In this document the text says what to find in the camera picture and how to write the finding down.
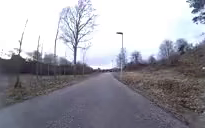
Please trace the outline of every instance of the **street lamp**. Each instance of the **street lamp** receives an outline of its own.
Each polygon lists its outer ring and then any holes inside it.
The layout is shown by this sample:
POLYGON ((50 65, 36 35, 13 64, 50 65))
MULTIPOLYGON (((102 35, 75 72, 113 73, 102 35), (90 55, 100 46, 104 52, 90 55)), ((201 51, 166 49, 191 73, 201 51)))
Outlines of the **street lamp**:
POLYGON ((122 58, 122 60, 121 60, 121 75, 120 75, 120 78, 122 79, 122 68, 123 68, 123 32, 117 32, 116 34, 120 34, 120 35, 122 35, 122 43, 121 43, 121 58, 122 58))

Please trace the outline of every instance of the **sky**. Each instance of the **sky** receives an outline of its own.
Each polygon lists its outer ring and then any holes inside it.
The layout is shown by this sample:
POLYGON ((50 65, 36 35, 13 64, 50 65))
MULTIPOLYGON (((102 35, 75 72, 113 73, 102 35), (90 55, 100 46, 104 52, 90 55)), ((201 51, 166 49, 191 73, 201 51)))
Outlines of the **sky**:
MULTIPOLYGON (((8 52, 19 47, 18 40, 28 19, 23 56, 36 50, 38 36, 43 52, 53 53, 59 13, 62 8, 76 3, 77 0, 0 0, 0 49, 8 52)), ((115 65, 121 48, 118 31, 124 33, 128 56, 137 50, 143 59, 156 56, 165 39, 185 38, 190 43, 197 43, 205 32, 205 25, 192 22, 193 15, 186 0, 92 0, 92 4, 99 15, 98 26, 85 62, 93 68, 115 65)), ((73 60, 73 53, 62 41, 58 41, 57 54, 73 60)), ((77 58, 82 60, 81 50, 77 58)))

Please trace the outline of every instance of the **grass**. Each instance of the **grass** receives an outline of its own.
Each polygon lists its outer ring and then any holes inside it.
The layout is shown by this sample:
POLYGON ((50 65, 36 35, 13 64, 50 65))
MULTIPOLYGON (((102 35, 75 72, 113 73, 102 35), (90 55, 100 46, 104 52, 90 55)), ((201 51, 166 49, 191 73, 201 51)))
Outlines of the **grass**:
POLYGON ((204 78, 189 77, 174 69, 143 69, 125 72, 121 82, 174 113, 182 121, 191 122, 192 116, 205 111, 204 78))
POLYGON ((15 76, 0 77, 0 108, 31 99, 36 96, 46 95, 55 90, 70 86, 82 81, 91 75, 64 75, 58 76, 42 76, 38 79, 34 75, 21 75, 21 88, 14 89, 16 81, 15 76))

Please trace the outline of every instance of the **road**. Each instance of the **road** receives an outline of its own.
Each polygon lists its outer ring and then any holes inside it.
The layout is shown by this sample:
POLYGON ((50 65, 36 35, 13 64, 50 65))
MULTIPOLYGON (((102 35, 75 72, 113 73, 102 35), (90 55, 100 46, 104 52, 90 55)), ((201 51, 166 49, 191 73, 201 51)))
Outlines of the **road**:
POLYGON ((0 109, 0 128, 187 128, 104 73, 0 109))

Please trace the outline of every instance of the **pole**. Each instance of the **pole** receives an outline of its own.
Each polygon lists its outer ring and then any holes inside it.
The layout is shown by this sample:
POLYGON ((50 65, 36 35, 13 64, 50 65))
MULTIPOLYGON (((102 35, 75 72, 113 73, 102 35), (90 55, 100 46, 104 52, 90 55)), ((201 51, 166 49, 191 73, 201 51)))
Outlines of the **pole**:
POLYGON ((121 60, 121 80, 122 80, 122 70, 123 70, 123 34, 121 34, 122 35, 122 43, 121 43, 121 58, 122 58, 122 60, 121 60))

